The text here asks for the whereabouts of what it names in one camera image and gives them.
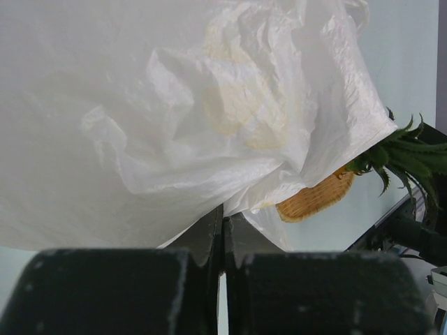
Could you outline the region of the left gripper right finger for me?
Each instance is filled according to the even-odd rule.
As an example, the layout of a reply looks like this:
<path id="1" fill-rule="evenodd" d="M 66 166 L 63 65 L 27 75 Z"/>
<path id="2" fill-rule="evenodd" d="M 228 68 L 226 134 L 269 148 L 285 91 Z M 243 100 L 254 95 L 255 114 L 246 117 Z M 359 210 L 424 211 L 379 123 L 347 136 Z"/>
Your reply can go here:
<path id="1" fill-rule="evenodd" d="M 231 334 L 435 334 L 405 264 L 377 252 L 287 253 L 223 221 Z"/>

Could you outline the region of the fake pineapple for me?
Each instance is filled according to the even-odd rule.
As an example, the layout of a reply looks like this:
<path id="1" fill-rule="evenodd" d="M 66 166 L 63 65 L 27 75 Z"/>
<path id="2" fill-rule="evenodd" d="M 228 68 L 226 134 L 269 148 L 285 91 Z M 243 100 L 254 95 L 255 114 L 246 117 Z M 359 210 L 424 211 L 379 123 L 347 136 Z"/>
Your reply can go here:
<path id="1" fill-rule="evenodd" d="M 422 193 L 426 220 L 433 224 L 441 209 L 435 177 L 446 174 L 446 143 L 428 144 L 422 141 L 420 136 L 424 126 L 425 122 L 420 121 L 414 128 L 411 120 L 404 128 L 398 128 L 333 175 L 340 178 L 347 173 L 363 176 L 375 172 L 381 178 L 382 191 L 385 192 L 390 185 L 388 174 L 392 173 L 402 182 L 413 206 L 416 206 L 416 200 L 412 185 Z"/>

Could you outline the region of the white plastic bag lemon print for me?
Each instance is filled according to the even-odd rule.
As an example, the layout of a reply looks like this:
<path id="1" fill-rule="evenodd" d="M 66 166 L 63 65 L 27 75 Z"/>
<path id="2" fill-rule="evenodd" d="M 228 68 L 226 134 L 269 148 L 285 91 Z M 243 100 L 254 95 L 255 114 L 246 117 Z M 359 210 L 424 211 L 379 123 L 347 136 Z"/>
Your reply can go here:
<path id="1" fill-rule="evenodd" d="M 396 125 L 366 1 L 2 1 L 1 244 L 157 247 L 280 203 Z"/>

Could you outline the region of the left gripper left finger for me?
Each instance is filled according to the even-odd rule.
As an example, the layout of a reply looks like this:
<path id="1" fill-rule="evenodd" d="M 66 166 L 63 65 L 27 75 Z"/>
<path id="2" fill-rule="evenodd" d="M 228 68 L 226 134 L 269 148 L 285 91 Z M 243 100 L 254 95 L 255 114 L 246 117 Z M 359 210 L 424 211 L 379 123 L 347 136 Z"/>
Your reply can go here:
<path id="1" fill-rule="evenodd" d="M 215 334 L 223 209 L 163 248 L 36 254 L 1 314 L 2 334 Z"/>

